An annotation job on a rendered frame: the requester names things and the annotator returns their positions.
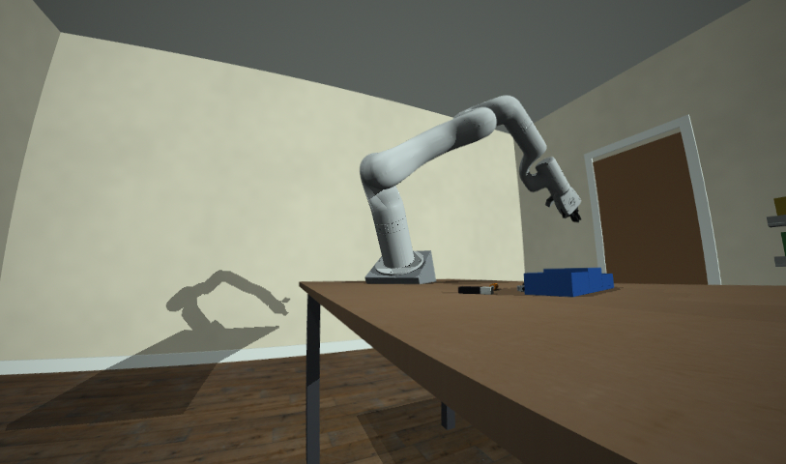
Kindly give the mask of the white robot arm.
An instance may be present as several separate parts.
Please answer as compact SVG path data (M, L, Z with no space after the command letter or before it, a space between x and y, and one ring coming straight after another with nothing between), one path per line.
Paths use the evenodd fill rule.
M519 175L530 192L547 188L551 195L545 205L550 207L554 203L553 195L569 190L570 185L553 157L541 160L536 165L537 173L530 173L531 165L546 151L546 144L516 98L501 96L470 107L452 120L363 158L360 175L382 254L375 264L379 274L408 274L423 262L422 254L412 249L405 209L396 185L428 161L477 142L500 125L506 127L524 154Z

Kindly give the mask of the blue open-top bin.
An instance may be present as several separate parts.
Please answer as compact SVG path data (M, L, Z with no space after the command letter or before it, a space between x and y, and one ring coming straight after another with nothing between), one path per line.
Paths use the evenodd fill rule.
M576 297L614 288L613 274L601 268L543 269L524 274L525 295Z

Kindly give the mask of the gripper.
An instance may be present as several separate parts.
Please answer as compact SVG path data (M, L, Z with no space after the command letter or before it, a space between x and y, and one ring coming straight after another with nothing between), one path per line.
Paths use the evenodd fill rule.
M578 214L578 206L581 200L572 187L564 194L553 196L553 200L563 218L570 217L574 222L581 220Z

